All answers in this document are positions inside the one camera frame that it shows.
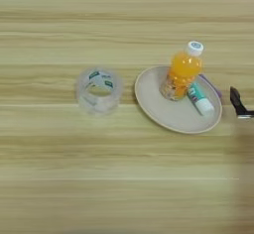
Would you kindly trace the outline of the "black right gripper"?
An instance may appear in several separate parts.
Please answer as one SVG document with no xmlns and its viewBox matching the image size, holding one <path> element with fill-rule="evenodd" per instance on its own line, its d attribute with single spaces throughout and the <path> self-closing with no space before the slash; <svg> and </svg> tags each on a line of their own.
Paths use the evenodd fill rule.
<svg viewBox="0 0 254 234">
<path fill-rule="evenodd" d="M 248 111 L 240 100 L 240 94 L 238 90 L 231 86 L 230 87 L 230 101 L 237 112 L 239 119 L 254 118 L 254 111 Z"/>
</svg>

